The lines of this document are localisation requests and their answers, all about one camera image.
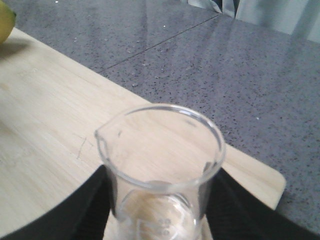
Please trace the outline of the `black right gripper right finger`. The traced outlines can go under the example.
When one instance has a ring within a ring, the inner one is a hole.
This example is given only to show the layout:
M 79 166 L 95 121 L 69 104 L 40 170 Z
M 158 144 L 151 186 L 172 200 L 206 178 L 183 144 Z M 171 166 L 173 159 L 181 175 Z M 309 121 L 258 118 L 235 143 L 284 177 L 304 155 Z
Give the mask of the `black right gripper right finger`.
M 320 238 L 266 206 L 223 169 L 211 181 L 205 214 L 215 240 Z

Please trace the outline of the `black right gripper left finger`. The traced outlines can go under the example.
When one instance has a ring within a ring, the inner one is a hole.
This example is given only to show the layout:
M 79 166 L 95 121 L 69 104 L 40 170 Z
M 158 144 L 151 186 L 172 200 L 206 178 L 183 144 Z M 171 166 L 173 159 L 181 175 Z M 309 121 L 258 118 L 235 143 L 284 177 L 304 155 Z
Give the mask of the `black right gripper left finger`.
M 101 240 L 115 212 L 112 180 L 101 165 L 70 196 L 4 240 Z

